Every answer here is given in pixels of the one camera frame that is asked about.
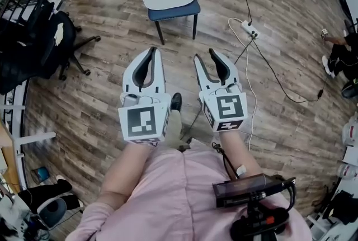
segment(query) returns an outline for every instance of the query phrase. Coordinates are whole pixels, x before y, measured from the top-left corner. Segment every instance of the white cable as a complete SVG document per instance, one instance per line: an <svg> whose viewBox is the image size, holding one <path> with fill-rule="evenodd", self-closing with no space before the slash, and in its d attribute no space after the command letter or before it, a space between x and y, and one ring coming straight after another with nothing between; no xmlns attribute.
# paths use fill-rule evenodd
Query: white cable
<svg viewBox="0 0 358 241"><path fill-rule="evenodd" d="M231 31L235 34L236 38L238 39L238 41L240 41L240 43L246 48L246 45L244 43L242 43L242 41L240 40L240 38L237 36L236 32L232 29L231 25L230 25L230 20L237 20L239 22L242 23L242 21L238 18L234 18L234 17L231 17L228 19L228 24L229 24L229 27L231 29ZM246 67L245 67L245 75L246 75L246 79L247 79L247 82L248 82L248 85L250 87L250 90L251 92L253 93L254 97L255 97L255 107L253 108L253 112L252 112L252 117L251 117L251 135L250 135L250 138L248 140L248 150L250 150L250 143L251 143L251 139L252 139L252 135L253 135L253 117L255 116L255 112L256 112L256 106L257 106L257 97L256 97L256 94L255 92L253 91L252 87L251 87L251 83L250 83L250 80L248 79L248 75L247 75L247 68L248 68L248 48L246 49Z"/></svg>

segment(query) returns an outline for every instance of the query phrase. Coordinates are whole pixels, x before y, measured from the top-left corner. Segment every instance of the power strip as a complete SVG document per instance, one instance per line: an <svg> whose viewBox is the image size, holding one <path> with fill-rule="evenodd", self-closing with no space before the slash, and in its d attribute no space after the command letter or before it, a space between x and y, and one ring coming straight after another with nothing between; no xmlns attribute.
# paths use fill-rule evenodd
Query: power strip
<svg viewBox="0 0 358 241"><path fill-rule="evenodd" d="M245 31L246 31L247 33L249 33L249 34L251 35L251 37L254 38L254 39L258 39L258 37L260 36L260 33L257 31L257 29L254 28L254 27L252 26L252 24L249 25L249 24L248 24L248 21L246 21L246 20L245 20L244 22L242 22L241 27L242 27L243 29L245 29Z"/></svg>

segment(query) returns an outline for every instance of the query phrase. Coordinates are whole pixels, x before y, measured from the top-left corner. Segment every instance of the chair leg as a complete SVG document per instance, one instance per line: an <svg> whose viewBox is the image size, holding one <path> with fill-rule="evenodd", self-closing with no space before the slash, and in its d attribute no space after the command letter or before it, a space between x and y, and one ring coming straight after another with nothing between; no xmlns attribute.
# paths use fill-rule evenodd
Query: chair leg
<svg viewBox="0 0 358 241"><path fill-rule="evenodd" d="M197 15L194 15L194 26L192 28L192 38L195 39L196 36L196 24L197 24Z"/></svg>
<svg viewBox="0 0 358 241"><path fill-rule="evenodd" d="M81 48L83 45L89 43L92 40L100 41L101 37L100 36L92 36L90 38L87 38L87 39L81 41L80 43L77 43L76 45L74 45L73 46L73 51L76 51L78 48Z"/></svg>
<svg viewBox="0 0 358 241"><path fill-rule="evenodd" d="M159 25L159 21L155 21L154 23L156 24L157 31L158 31L159 37L161 39L162 45L164 45L164 38L163 38L161 26Z"/></svg>
<svg viewBox="0 0 358 241"><path fill-rule="evenodd" d="M62 81L66 80L66 76L64 75L66 69L66 65L61 65L60 74L58 75L58 78Z"/></svg>
<svg viewBox="0 0 358 241"><path fill-rule="evenodd" d="M71 59L73 60L73 62L76 64L77 68L78 68L83 74L85 74L86 76L88 76L88 75L91 74L91 71L90 71L89 69L84 70L84 69L82 68L82 66L80 65L80 63L78 62L77 58L76 58L74 55L71 56Z"/></svg>

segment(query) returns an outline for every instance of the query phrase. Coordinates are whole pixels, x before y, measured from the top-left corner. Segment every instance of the black shoe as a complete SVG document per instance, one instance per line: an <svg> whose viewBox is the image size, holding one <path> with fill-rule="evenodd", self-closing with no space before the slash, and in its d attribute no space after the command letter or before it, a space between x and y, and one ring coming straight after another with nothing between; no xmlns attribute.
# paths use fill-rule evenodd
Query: black shoe
<svg viewBox="0 0 358 241"><path fill-rule="evenodd" d="M180 112L181 104L182 104L181 94L180 93L175 93L173 98L172 98L172 102L170 104L170 109L171 110L177 110L177 111Z"/></svg>

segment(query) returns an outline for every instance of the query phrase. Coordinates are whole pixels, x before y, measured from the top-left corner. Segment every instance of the floor board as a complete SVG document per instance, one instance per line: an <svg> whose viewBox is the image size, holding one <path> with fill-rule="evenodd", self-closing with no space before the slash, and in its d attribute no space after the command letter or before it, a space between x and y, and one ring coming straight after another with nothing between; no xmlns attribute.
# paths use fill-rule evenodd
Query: floor board
<svg viewBox="0 0 358 241"><path fill-rule="evenodd" d="M322 45L321 29L327 28L332 35L342 35L344 29L345 17L338 0L248 1L254 25L261 32L257 45L287 93L299 101L316 99L326 78L321 57L330 52L328 44ZM76 25L82 26L81 36L101 35L102 40L77 53L84 68L91 70L90 76L80 74L71 65L65 82L57 80L57 75L50 80L31 80L25 133L55 131L57 137L25 146L26 170L46 166L52 177L66 176L85 204L94 201L103 175L124 146L117 115L123 72L136 55L152 45L162 50L167 92L182 93L186 130L200 110L194 55L200 54L209 73L214 74L208 48L236 59L243 47L227 20L248 19L245 0L199 3L196 40L191 38L193 17L182 17L161 23L166 40L162 46L142 0L67 0L65 10ZM248 43L239 23L232 24ZM245 66L243 56L237 67L251 116L255 101L245 78ZM327 81L319 102L291 102L254 48L249 48L247 73L258 98L251 152L266 173L297 177L296 208L307 215L313 210L312 202L322 198L323 185L336 179L345 151L341 129L355 105L341 97L341 76ZM251 119L242 124L240 131L247 143ZM212 132L202 114L187 136L210 142ZM53 230L53 239L63 240L80 217L77 214Z"/></svg>

